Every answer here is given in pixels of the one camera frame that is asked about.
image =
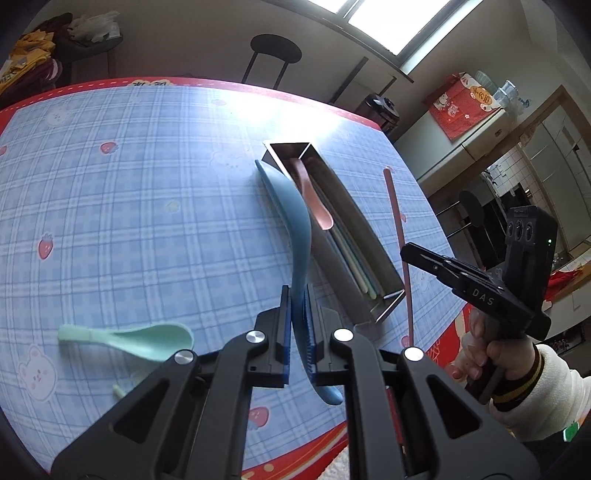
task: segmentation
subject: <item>hand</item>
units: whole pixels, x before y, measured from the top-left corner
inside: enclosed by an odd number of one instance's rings
[[[470,332],[462,337],[462,350],[456,359],[445,367],[445,371],[456,380],[466,375],[477,380],[488,358],[507,370],[507,380],[524,377],[534,365],[535,349],[532,341],[525,337],[520,340],[495,340],[488,345],[483,340],[485,315],[473,309],[470,314]]]

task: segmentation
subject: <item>strawberry print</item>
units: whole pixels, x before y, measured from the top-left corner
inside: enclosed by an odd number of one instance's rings
[[[103,143],[100,146],[100,151],[101,153],[104,153],[105,155],[114,152],[115,150],[117,150],[118,145],[115,142],[106,142]]]
[[[256,407],[248,412],[248,429],[256,430],[264,427],[269,421],[269,409],[267,407]]]
[[[53,250],[53,236],[50,233],[45,233],[39,242],[37,251],[39,252],[39,258],[45,260],[49,257],[49,254]]]

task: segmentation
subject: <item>stool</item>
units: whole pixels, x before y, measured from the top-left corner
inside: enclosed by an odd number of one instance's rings
[[[255,63],[256,56],[259,53],[270,55],[271,57],[275,57],[276,59],[285,62],[283,68],[279,72],[277,80],[275,81],[275,85],[273,85],[273,90],[277,90],[277,87],[279,87],[279,82],[283,78],[287,66],[290,63],[298,63],[301,60],[300,48],[291,40],[288,40],[285,37],[280,37],[279,35],[272,35],[269,33],[257,35],[251,40],[251,48],[254,54],[252,54],[251,61],[244,72],[244,77],[242,77],[241,83],[246,83],[246,79],[248,78],[252,66]]]

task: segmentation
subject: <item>red decoration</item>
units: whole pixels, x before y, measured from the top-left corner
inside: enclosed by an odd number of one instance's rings
[[[47,257],[49,257],[51,250],[53,250],[53,237],[50,233],[45,233],[39,242],[39,246],[37,247],[39,258],[41,258],[41,260],[45,260]]]
[[[465,73],[429,106],[429,111],[447,137],[455,140],[499,108],[492,95]]]
[[[103,143],[100,146],[100,151],[101,153],[104,153],[105,155],[114,152],[115,150],[117,150],[118,145],[115,142],[107,142],[107,143]]]
[[[257,428],[264,427],[269,420],[269,409],[267,407],[253,408],[248,412],[248,420],[253,422]]]

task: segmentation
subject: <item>table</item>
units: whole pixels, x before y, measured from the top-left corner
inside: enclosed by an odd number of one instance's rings
[[[130,390],[155,367],[101,346],[59,345],[62,323],[183,322],[199,354],[279,304],[291,254],[254,164],[263,141],[312,142],[399,271],[382,176],[391,165],[407,241],[452,254],[373,122],[274,90],[154,80],[91,82],[0,112],[0,407],[46,469],[114,405],[115,383]],[[413,267],[411,279],[415,338],[427,349],[464,302]],[[320,302],[342,311],[315,265],[309,281]],[[383,324],[380,347],[401,349],[405,312],[398,306]],[[295,350],[291,358],[289,386],[252,397],[244,468],[264,464],[268,478],[311,461],[271,474],[273,459],[330,432],[319,451],[344,441],[345,409],[325,405]]]

